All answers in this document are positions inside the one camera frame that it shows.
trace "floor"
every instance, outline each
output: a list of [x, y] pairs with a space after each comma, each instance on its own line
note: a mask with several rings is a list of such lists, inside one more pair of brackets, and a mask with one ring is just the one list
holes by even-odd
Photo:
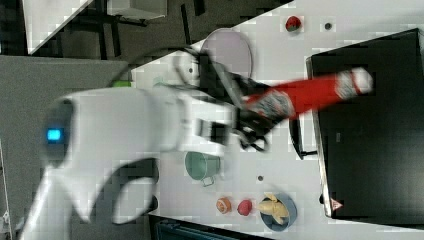
[[[119, 24], [119, 38], [122, 54], [114, 56], [110, 26], [105, 25], [106, 48], [108, 60], [132, 60], [156, 48], [182, 45], [186, 42], [184, 25], [180, 6], [185, 4], [191, 42], [206, 38], [218, 28], [233, 27], [260, 14], [277, 8], [290, 0], [213, 0], [205, 1], [205, 12], [195, 16], [193, 0], [169, 0], [168, 16], [165, 18], [147, 21], [146, 27]], [[100, 47], [97, 33], [71, 32], [69, 26], [63, 29], [61, 44], [63, 57], [81, 59], [100, 59]], [[54, 40], [47, 43], [35, 55], [52, 57], [50, 50], [55, 52]], [[169, 54], [159, 52], [152, 57], [147, 57], [137, 62], [138, 65], [146, 64], [156, 58]]]

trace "small red object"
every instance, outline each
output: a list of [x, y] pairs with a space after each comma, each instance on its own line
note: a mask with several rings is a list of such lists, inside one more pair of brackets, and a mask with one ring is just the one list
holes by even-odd
[[289, 17], [289, 19], [286, 22], [286, 29], [289, 32], [293, 32], [299, 29], [301, 25], [302, 25], [302, 22], [300, 21], [300, 19], [298, 17], [292, 16], [292, 17]]
[[247, 216], [249, 215], [250, 211], [252, 211], [252, 202], [250, 200], [243, 200], [238, 208], [237, 211], [240, 215]]

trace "cable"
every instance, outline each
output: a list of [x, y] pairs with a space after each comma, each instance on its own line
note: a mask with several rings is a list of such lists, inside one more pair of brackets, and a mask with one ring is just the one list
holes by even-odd
[[[139, 56], [137, 56], [136, 58], [134, 58], [130, 63], [128, 63], [128, 66], [127, 67], [125, 67], [124, 69], [122, 69], [122, 71], [120, 71], [118, 74], [116, 74], [113, 78], [112, 78], [112, 81], [107, 85], [107, 87], [112, 87], [113, 86], [113, 84], [116, 82], [116, 81], [119, 81], [120, 80], [120, 78], [121, 78], [121, 76], [123, 75], [123, 74], [125, 74], [125, 73], [127, 73], [127, 72], [129, 72], [129, 71], [131, 71], [133, 68], [135, 68], [135, 67], [137, 67], [137, 62], [139, 62], [140, 60], [142, 60], [142, 59], [144, 59], [145, 57], [148, 57], [149, 55], [151, 55], [151, 54], [153, 54], [153, 53], [155, 53], [155, 52], [158, 52], [158, 51], [163, 51], [163, 50], [170, 50], [170, 49], [175, 49], [176, 51], [183, 51], [183, 52], [187, 52], [187, 53], [189, 53], [189, 54], [191, 54], [191, 55], [194, 55], [194, 54], [197, 54], [194, 50], [193, 50], [193, 48], [191, 47], [191, 46], [189, 46], [189, 45], [179, 45], [179, 46], [171, 46], [171, 47], [162, 47], [162, 48], [157, 48], [157, 49], [154, 49], [154, 50], [152, 50], [152, 51], [149, 51], [149, 52], [147, 52], [147, 53], [144, 53], [144, 54], [142, 54], [142, 55], [139, 55]], [[181, 79], [183, 82], [184, 82], [184, 84], [187, 84], [187, 81], [185, 80], [185, 79]]]

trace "round orange object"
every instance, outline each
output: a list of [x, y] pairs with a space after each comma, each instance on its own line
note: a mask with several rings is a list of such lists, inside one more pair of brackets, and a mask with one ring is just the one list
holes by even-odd
[[231, 212], [231, 202], [228, 198], [220, 198], [216, 202], [216, 208], [222, 213], [226, 214], [227, 212]]

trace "blue bowl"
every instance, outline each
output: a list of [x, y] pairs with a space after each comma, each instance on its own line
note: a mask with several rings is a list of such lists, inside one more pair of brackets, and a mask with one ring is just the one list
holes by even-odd
[[[279, 224], [271, 215], [266, 215], [261, 213], [262, 221], [265, 225], [272, 231], [282, 232], [284, 229], [290, 227], [297, 218], [297, 209], [294, 205], [293, 200], [285, 193], [274, 194], [278, 199], [278, 202], [281, 202], [288, 210], [289, 216], [283, 217], [283, 225]], [[271, 201], [269, 198], [264, 198], [263, 201]]]

